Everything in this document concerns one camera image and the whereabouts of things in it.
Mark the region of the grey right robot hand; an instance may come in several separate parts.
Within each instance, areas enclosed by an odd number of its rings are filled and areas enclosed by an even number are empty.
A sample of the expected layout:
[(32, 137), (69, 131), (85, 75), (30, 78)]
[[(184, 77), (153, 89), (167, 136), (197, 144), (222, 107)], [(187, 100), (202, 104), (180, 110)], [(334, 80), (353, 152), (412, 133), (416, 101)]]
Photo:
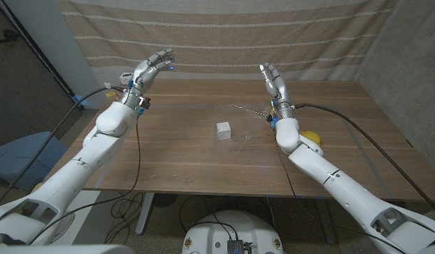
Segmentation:
[(271, 63), (265, 62), (259, 66), (259, 69), (268, 93), (276, 101), (275, 107), (279, 115), (283, 119), (294, 118), (290, 93), (283, 77)]

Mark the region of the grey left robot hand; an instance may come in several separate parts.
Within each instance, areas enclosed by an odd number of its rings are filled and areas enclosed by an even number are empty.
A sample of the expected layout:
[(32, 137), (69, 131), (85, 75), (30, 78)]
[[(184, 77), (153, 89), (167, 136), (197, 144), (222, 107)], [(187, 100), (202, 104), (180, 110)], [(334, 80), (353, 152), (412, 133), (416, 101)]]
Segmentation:
[(133, 103), (131, 100), (143, 96), (155, 82), (158, 73), (172, 70), (173, 63), (174, 55), (171, 48), (157, 52), (140, 62), (131, 76), (129, 91), (124, 93), (120, 102), (128, 107), (133, 107), (133, 104), (137, 104), (137, 102)]

